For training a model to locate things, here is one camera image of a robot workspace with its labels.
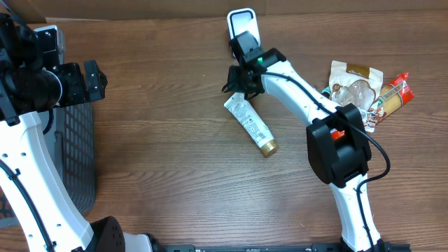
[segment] white and brown package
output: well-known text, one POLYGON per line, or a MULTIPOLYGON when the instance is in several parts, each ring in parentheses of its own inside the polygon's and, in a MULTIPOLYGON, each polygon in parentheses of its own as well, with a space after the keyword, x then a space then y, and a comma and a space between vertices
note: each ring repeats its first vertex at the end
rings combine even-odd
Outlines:
POLYGON ((383 72, 368 66, 333 60, 330 74, 330 99, 341 106, 354 104, 368 110, 378 99, 383 85, 383 72))

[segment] wooden table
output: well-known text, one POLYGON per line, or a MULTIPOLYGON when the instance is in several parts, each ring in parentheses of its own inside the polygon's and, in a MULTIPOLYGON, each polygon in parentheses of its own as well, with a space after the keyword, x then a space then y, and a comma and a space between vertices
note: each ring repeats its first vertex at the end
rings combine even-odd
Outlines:
MULTIPOLYGON (((370 184, 381 237, 443 251, 448 235, 448 10, 259 17, 264 48, 278 48, 319 90, 332 60, 408 71, 416 97, 372 136, 391 173, 370 184)), ((225 18, 64 23, 68 62, 97 60, 108 77, 94 105, 98 196, 89 221, 115 216, 163 244, 305 245, 337 242, 329 187, 310 169, 305 129, 275 98, 253 106, 279 152, 263 158, 223 107, 225 18)), ((384 169, 373 151, 370 174, 384 169)), ((0 251, 27 251, 20 228, 0 251)))

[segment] gold cap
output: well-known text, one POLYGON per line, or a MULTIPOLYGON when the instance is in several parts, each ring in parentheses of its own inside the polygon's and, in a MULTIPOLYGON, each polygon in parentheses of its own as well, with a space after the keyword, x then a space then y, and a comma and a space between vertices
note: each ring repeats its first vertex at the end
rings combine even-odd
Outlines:
POLYGON ((261 148, 260 148, 261 153, 263 153, 265 158, 276 153, 278 149, 279 149, 279 145, 277 144, 277 142, 274 139, 271 141, 268 141, 267 143, 265 143, 264 146, 261 146, 261 148))

